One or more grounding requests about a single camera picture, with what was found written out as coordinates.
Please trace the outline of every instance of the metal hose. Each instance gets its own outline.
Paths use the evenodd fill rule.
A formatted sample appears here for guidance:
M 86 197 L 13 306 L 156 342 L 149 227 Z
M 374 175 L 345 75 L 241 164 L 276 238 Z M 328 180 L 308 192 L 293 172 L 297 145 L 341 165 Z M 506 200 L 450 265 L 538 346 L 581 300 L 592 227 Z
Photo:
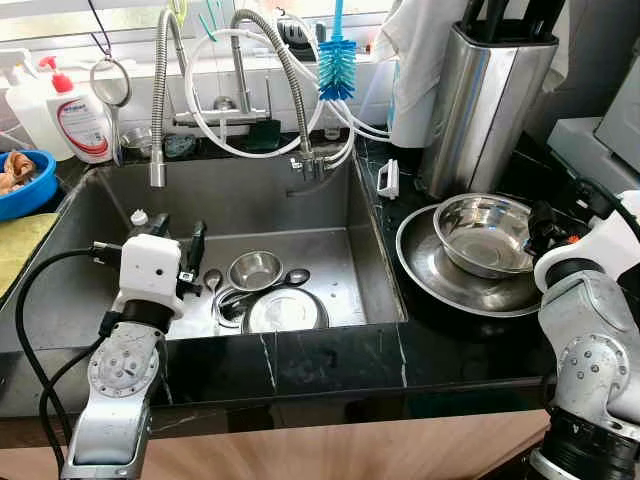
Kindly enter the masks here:
M 164 156 L 162 154 L 162 123 L 164 118 L 164 97 L 167 80 L 167 42 L 168 29 L 171 27 L 173 42 L 178 57 L 180 73 L 184 77 L 186 57 L 180 37 L 180 26 L 175 14 L 169 8 L 160 13 L 156 28 L 156 73 L 153 79 L 153 105 L 151 107 L 151 163 L 149 164 L 149 178 L 152 187 L 164 187 L 166 172 Z
M 272 43 L 273 48 L 282 63 L 284 73 L 289 81 L 289 87 L 291 88 L 291 96 L 293 97 L 293 104 L 296 110 L 296 119 L 298 120 L 298 130 L 300 130 L 300 150 L 303 156 L 311 155 L 311 142 L 309 141 L 309 132 L 307 131 L 307 118 L 304 112 L 304 101 L 302 99 L 302 90 L 298 83 L 298 77 L 293 69 L 293 64 L 287 55 L 287 49 L 280 38 L 278 32 L 276 32 L 269 23 L 258 15 L 256 12 L 248 9 L 236 10 L 236 13 L 231 18 L 231 28 L 238 28 L 238 25 L 242 20 L 251 20 L 255 23 L 260 30 L 267 36 Z M 241 93 L 241 103 L 243 108 L 249 106 L 246 81 L 244 76 L 244 67 L 242 65 L 242 58 L 240 56 L 240 39 L 237 35 L 231 37 L 231 49 L 234 52 L 233 61 L 238 74 L 238 85 Z

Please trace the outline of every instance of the countertop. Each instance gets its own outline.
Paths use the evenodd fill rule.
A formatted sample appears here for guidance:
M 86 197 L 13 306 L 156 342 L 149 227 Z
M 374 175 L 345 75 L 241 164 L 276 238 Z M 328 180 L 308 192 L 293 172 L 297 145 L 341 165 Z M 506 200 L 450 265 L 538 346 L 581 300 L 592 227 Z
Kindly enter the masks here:
M 400 198 L 381 199 L 374 194 L 377 169 L 399 155 L 406 157 Z M 535 199 L 536 182 L 560 187 L 566 181 L 530 154 L 517 156 L 500 191 Z M 554 356 L 536 316 L 478 317 L 420 290 L 395 254 L 399 224 L 429 203 L 414 188 L 415 158 L 360 141 L 356 157 L 369 177 L 408 321 L 171 341 L 174 405 L 162 392 L 154 398 L 155 437 L 541 408 L 541 378 L 553 369 Z M 38 356 L 51 374 L 75 352 L 42 350 Z M 57 387 L 71 412 L 86 401 L 85 372 L 74 368 Z M 23 353 L 1 354 L 0 429 L 10 434 L 0 436 L 0 448 L 45 444 L 35 417 L 39 394 Z

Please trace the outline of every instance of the knife block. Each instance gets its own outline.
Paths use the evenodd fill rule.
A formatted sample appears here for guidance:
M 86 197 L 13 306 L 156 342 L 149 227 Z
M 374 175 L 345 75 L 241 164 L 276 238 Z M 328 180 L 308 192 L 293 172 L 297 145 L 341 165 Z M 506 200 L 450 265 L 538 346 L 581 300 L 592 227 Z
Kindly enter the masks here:
M 557 47 L 484 44 L 453 25 L 418 170 L 429 196 L 496 188 Z

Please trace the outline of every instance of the stainless steel sink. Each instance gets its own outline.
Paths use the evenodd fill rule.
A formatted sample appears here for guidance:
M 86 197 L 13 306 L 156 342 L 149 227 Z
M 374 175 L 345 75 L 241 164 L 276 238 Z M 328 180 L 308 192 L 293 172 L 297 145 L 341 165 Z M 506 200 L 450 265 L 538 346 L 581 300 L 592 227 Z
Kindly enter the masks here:
M 148 186 L 147 175 L 146 165 L 87 173 L 61 205 L 60 219 L 35 262 L 94 240 L 121 244 L 129 215 L 143 208 L 150 215 L 168 212 L 177 239 L 188 239 L 196 220 L 207 223 L 201 275 L 213 267 L 226 272 L 246 251 L 269 250 L 285 271 L 311 271 L 303 288 L 324 303 L 330 327 L 405 320 L 355 165 L 341 168 L 324 188 L 297 197 L 286 192 L 304 183 L 285 158 L 171 163 L 167 187 L 160 190 Z M 117 272 L 86 258 L 52 266 L 34 284 L 25 309 L 34 346 L 88 345 L 116 288 Z M 0 352 L 20 349 L 13 328 L 15 298 L 14 290 L 0 310 Z M 170 338 L 237 333 L 218 327 L 209 292 L 189 295 L 185 302 L 186 315 L 173 323 Z

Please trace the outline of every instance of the white towel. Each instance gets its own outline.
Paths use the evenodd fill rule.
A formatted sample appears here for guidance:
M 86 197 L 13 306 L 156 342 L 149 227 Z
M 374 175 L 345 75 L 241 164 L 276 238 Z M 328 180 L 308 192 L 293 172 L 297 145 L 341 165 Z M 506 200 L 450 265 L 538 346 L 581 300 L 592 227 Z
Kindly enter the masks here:
M 373 43 L 376 62 L 398 57 L 394 96 L 398 113 L 411 109 L 440 79 L 451 25 L 467 0 L 396 1 Z
M 512 0 L 505 18 L 522 18 L 528 0 Z M 407 112 L 440 79 L 451 25 L 462 18 L 467 0 L 396 0 L 373 43 L 373 60 L 397 56 L 395 108 Z M 567 76 L 569 1 L 553 30 L 560 40 L 544 90 L 555 89 Z

